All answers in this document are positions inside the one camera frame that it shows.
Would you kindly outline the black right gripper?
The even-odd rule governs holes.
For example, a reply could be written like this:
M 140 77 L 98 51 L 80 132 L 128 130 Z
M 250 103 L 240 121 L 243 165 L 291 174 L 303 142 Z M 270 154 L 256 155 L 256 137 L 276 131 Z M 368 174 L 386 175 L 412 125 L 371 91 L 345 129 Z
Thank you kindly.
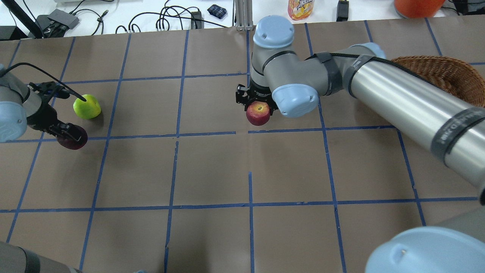
M 279 110 L 277 104 L 272 98 L 272 92 L 269 88 L 261 87 L 260 85 L 250 84 L 248 87 L 238 84 L 236 88 L 236 103 L 244 106 L 246 112 L 255 101 L 265 102 L 268 104 L 270 114 Z

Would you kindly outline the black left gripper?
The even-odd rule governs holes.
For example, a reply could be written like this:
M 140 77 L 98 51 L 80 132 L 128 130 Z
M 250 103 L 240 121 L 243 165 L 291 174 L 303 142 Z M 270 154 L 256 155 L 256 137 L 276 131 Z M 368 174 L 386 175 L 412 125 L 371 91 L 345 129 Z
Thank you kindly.
M 56 110 L 46 102 L 42 102 L 38 110 L 27 117 L 27 125 L 33 130 L 57 137 L 58 142 L 84 141 L 84 129 L 73 123 L 59 121 Z

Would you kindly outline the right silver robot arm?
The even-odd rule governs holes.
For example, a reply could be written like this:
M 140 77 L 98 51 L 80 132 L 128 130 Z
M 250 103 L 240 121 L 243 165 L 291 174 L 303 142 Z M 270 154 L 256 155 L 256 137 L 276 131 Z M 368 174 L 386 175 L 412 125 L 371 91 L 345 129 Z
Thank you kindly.
M 474 107 L 390 60 L 376 43 L 319 52 L 301 61 L 294 27 L 264 17 L 253 35 L 250 83 L 238 85 L 245 111 L 256 102 L 287 118 L 313 111 L 321 96 L 346 90 L 478 189 L 482 207 L 413 228 L 376 248 L 366 273 L 484 272 L 484 108 Z

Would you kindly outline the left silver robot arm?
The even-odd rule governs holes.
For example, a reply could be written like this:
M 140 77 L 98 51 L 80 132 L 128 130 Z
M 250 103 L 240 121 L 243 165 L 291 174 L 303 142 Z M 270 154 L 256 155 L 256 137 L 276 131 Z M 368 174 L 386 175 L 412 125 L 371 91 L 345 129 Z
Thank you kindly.
M 12 74 L 12 70 L 20 66 L 32 67 L 53 81 L 40 84 L 23 83 Z M 2 64 L 0 72 L 1 142 L 17 140 L 30 127 L 54 136 L 58 143 L 71 150 L 78 150 L 87 143 L 87 132 L 73 123 L 60 121 L 57 111 L 50 105 L 53 98 L 65 100 L 70 96 L 75 96 L 83 102 L 87 101 L 86 98 L 43 69 L 30 63 L 18 63 L 9 68 Z

